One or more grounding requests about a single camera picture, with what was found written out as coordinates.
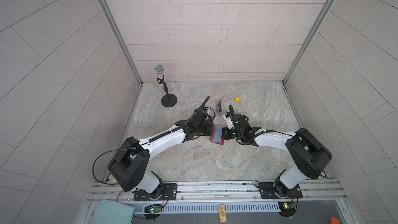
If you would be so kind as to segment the red leather card holder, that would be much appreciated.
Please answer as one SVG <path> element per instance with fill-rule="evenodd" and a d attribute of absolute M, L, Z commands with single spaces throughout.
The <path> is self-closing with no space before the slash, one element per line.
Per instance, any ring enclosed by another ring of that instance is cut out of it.
<path fill-rule="evenodd" d="M 209 138 L 210 141 L 214 144 L 223 145 L 224 138 L 222 135 L 223 135 L 223 126 L 212 124 L 211 136 Z"/>

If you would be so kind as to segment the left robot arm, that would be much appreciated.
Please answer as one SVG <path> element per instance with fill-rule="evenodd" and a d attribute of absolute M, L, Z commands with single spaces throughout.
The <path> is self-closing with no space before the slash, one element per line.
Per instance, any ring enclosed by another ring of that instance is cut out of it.
<path fill-rule="evenodd" d="M 126 139 L 108 165 L 122 190 L 127 192 L 137 188 L 155 197 L 162 193 L 164 182 L 155 173 L 147 171 L 150 159 L 184 142 L 211 136 L 215 115 L 210 115 L 210 112 L 211 108 L 202 106 L 187 120 L 176 122 L 169 130 L 156 136 Z"/>

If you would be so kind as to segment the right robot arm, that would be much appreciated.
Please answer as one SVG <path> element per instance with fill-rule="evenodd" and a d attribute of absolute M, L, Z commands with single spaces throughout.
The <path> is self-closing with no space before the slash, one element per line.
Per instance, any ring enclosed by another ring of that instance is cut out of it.
<path fill-rule="evenodd" d="M 318 179 L 332 159 L 331 152 L 305 128 L 283 133 L 251 127 L 248 117 L 242 114 L 227 112 L 223 118 L 228 125 L 222 131 L 225 140 L 235 139 L 243 146 L 277 148 L 290 154 L 294 165 L 284 170 L 273 184 L 281 198 L 306 179 Z"/>

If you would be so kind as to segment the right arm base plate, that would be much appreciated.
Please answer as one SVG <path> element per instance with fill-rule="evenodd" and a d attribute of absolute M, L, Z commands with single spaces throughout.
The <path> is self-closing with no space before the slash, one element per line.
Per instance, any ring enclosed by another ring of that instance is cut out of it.
<path fill-rule="evenodd" d="M 255 186 L 259 189 L 262 199 L 303 198 L 299 185 L 289 189 L 284 184 L 274 181 L 256 181 Z"/>

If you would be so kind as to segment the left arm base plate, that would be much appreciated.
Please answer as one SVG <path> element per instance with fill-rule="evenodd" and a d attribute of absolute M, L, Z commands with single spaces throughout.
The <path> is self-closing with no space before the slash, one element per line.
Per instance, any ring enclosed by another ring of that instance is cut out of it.
<path fill-rule="evenodd" d="M 161 183 L 153 192 L 137 188 L 134 192 L 135 201 L 175 200 L 177 194 L 176 183 Z"/>

